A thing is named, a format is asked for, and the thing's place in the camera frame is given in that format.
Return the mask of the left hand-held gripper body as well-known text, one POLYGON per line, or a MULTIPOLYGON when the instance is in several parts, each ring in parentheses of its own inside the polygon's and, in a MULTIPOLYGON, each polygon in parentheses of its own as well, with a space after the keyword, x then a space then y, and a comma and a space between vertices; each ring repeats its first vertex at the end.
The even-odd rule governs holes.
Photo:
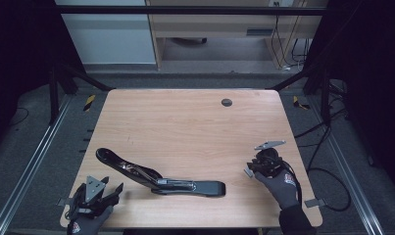
POLYGON ((69 218, 78 218, 81 214, 93 218, 100 215, 106 207, 116 205, 120 197, 114 197, 115 191, 103 196, 106 185, 101 180, 88 176, 72 196, 74 203, 70 205, 69 218))

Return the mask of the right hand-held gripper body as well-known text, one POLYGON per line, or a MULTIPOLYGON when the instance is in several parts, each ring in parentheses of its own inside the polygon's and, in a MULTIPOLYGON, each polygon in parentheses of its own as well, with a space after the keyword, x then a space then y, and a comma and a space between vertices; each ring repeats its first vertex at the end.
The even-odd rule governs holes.
POLYGON ((259 172, 264 177, 274 178, 284 169, 282 157, 275 149, 276 146, 285 144, 284 140, 267 141, 254 148, 257 151, 255 158, 244 168, 249 177, 259 172))

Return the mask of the person's left hand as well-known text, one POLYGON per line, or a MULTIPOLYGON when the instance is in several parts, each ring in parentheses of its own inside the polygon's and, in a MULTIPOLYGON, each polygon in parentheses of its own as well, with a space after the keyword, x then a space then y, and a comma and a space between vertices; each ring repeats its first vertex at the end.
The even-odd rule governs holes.
POLYGON ((110 217, 113 210, 113 206, 108 206, 100 215, 94 218, 81 214, 76 220, 70 222, 67 235, 98 235, 100 228, 110 217))

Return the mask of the person's right hand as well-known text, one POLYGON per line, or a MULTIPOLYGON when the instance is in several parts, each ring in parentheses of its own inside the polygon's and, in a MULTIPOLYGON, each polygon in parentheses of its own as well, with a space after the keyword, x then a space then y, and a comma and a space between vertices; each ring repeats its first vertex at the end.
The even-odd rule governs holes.
POLYGON ((265 177, 260 172, 256 172, 255 177, 272 193, 282 210, 299 205, 296 183, 288 170, 283 170, 273 178, 265 177))

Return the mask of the yellow and black tape strip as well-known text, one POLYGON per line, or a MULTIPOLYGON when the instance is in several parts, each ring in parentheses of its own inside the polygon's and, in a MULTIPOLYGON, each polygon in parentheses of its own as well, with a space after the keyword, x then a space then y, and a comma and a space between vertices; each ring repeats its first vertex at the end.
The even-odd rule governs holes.
POLYGON ((89 95, 89 97, 87 98, 85 105, 83 107, 84 112, 88 112, 90 110, 90 107, 91 107, 95 97, 96 97, 96 95, 89 95))
POLYGON ((303 110, 309 110, 311 108, 309 105, 301 104, 297 96, 293 96, 293 106, 303 110))

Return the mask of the white cabinet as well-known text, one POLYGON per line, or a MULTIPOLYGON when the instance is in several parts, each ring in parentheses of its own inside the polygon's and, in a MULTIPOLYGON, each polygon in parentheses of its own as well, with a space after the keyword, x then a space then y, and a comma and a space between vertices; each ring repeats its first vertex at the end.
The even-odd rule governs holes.
POLYGON ((147 15, 63 14, 85 65, 155 64, 147 15))

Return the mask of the wooden desk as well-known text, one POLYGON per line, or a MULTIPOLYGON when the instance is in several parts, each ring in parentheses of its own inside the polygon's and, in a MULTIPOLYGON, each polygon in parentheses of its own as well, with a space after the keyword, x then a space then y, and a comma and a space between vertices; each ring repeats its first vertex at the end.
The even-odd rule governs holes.
MULTIPOLYGON (((150 6, 222 6, 222 7, 325 7, 329 0, 145 0, 150 6)), ((162 60, 161 43, 167 38, 254 37, 269 47, 278 69, 290 65, 289 52, 298 39, 312 39, 320 16, 260 15, 151 15, 149 17, 154 52, 162 60)))

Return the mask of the silver floor rail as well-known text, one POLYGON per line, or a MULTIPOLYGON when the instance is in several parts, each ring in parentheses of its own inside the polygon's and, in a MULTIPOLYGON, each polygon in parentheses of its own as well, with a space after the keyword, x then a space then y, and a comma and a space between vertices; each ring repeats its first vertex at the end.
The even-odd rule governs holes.
POLYGON ((330 101, 329 106, 331 130, 327 134, 327 142, 340 176, 350 193, 352 204, 354 205, 368 235, 385 235, 363 187, 360 185, 360 182, 352 168, 349 167, 345 155, 341 150, 341 146, 333 133, 333 130, 335 129, 335 113, 340 111, 341 114, 344 114, 344 107, 340 101, 330 101))
POLYGON ((64 96, 56 119, 48 125, 29 162, 26 164, 25 170, 22 173, 18 183, 9 196, 2 211, 0 211, 0 235, 4 235, 6 233, 35 174, 38 172, 38 169, 43 162, 46 153, 48 152, 57 131, 62 125, 63 119, 69 110, 69 106, 73 98, 73 95, 64 96))

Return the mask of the black metal frame stand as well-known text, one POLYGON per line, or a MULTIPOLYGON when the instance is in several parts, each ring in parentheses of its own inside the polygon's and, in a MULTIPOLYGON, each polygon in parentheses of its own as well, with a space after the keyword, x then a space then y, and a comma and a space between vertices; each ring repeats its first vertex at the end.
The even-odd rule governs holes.
POLYGON ((77 70, 66 64, 54 65, 49 70, 50 124, 53 124, 59 116, 58 87, 61 86, 66 94, 75 94, 78 90, 74 82, 75 78, 80 78, 102 91, 113 90, 113 87, 90 77, 85 71, 77 70))
POLYGON ((303 91, 307 95, 314 94, 318 89, 321 90, 321 119, 325 125, 330 125, 329 110, 329 78, 325 66, 309 66, 303 68, 298 73, 281 81, 279 84, 269 87, 269 90, 280 91, 290 84, 307 77, 303 91))

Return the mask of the black horizontal frame bar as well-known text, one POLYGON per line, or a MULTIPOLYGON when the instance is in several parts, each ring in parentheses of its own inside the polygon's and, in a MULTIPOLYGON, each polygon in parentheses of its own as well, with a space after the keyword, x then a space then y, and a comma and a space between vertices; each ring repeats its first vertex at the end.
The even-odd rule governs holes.
POLYGON ((62 14, 146 14, 146 15, 271 15, 323 16, 327 8, 216 7, 216 6, 71 6, 55 8, 62 14))

